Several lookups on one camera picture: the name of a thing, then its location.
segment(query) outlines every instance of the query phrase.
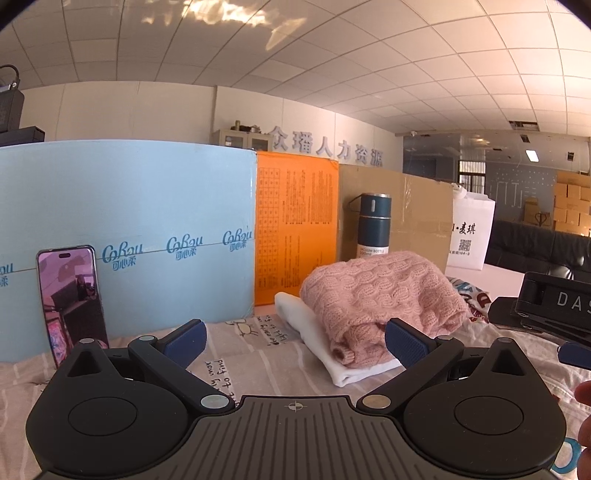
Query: black box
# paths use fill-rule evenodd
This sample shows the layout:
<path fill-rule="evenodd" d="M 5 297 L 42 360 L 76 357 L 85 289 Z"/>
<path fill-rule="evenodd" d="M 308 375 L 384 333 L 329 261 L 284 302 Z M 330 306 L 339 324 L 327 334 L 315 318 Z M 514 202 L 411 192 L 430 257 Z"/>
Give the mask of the black box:
<path fill-rule="evenodd" d="M 37 127 L 25 127 L 18 130 L 10 130 L 0 134 L 0 147 L 9 145 L 21 145 L 23 143 L 36 143 L 45 140 L 45 132 Z"/>
<path fill-rule="evenodd" d="M 0 133 L 20 127 L 24 103 L 25 95 L 20 90 L 6 90 L 0 93 Z"/>

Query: metal screw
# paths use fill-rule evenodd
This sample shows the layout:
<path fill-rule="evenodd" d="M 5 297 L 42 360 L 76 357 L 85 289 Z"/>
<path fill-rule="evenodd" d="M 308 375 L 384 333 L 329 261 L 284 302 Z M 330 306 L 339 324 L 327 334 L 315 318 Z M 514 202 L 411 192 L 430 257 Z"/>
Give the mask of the metal screw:
<path fill-rule="evenodd" d="M 368 395 L 363 399 L 363 404 L 367 408 L 373 408 L 375 410 L 387 408 L 391 403 L 390 399 L 384 395 Z"/>
<path fill-rule="evenodd" d="M 208 395 L 207 397 L 203 397 L 201 399 L 201 405 L 211 410 L 215 410 L 216 408 L 224 408 L 229 403 L 230 400 L 228 400 L 228 397 L 225 397 L 224 395 Z"/>

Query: pink knit sweater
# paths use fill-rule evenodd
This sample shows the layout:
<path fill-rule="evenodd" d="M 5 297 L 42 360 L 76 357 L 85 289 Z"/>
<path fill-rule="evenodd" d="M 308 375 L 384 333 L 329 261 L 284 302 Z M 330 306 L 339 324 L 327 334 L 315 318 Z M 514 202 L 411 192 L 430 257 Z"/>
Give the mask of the pink knit sweater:
<path fill-rule="evenodd" d="M 351 368 L 392 359 L 384 341 L 390 318 L 433 338 L 451 333 L 469 315 L 446 276 L 413 252 L 318 267 L 304 280 L 300 297 L 323 324 L 335 357 Z"/>

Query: crosshair marking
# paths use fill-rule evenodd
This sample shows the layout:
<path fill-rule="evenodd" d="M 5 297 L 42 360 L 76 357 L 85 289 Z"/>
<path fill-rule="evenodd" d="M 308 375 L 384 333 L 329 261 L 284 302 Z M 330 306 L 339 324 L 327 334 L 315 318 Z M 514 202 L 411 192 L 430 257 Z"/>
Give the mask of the crosshair marking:
<path fill-rule="evenodd" d="M 295 402 L 290 403 L 289 405 L 286 405 L 286 407 L 289 408 L 290 410 L 298 411 L 298 410 L 301 410 L 302 408 L 304 408 L 305 405 L 302 405 L 300 402 L 295 401 Z"/>

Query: thermos bottle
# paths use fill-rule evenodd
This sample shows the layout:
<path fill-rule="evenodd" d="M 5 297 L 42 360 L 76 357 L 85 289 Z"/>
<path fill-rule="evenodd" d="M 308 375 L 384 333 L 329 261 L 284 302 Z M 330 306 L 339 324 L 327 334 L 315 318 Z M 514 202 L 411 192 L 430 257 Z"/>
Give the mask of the thermos bottle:
<path fill-rule="evenodd" d="M 357 231 L 357 257 L 388 253 L 392 197 L 385 193 L 362 193 Z"/>

